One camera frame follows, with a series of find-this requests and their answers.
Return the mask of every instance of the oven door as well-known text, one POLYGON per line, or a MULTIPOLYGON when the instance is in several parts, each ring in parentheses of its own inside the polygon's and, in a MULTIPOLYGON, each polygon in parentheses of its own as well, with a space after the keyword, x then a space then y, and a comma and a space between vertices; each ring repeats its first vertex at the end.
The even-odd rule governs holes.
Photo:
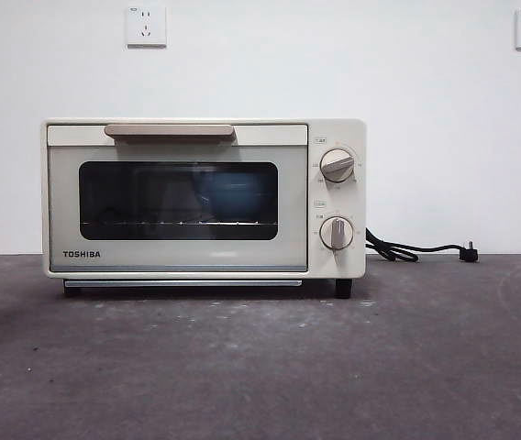
POLYGON ((48 143, 53 272, 307 270, 304 125, 49 126, 48 143))

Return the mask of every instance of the control panel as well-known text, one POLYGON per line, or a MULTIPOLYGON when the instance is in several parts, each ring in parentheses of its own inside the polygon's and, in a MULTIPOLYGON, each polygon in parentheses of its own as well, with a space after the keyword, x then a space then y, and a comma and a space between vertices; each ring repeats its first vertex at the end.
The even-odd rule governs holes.
POLYGON ((310 129, 309 268, 358 278, 365 259, 365 127, 354 120, 310 129))

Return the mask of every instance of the toshiba logo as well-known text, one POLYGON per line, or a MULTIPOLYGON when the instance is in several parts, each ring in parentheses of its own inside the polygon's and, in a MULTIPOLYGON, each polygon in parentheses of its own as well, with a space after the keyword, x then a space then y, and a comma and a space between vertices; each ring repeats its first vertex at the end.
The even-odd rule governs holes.
POLYGON ((63 250, 62 255, 68 259, 99 259, 99 250, 63 250))

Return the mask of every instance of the oven foot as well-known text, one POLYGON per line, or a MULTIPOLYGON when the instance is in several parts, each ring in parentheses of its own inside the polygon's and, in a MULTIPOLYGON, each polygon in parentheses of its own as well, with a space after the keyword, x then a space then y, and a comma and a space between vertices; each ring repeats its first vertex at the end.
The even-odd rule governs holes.
POLYGON ((62 281, 62 291, 65 298, 74 298, 81 294, 81 287, 72 287, 66 284, 66 281, 62 281))
POLYGON ((347 300, 352 295, 352 280, 340 279, 336 280, 336 298, 339 300, 347 300))

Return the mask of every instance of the concrete floor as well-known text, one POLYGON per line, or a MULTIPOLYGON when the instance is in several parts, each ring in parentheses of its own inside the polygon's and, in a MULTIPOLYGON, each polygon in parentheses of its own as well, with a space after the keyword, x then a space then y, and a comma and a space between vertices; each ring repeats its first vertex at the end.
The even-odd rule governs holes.
POLYGON ((61 296, 0 257, 0 439, 521 438, 521 256, 370 258, 351 300, 61 296))

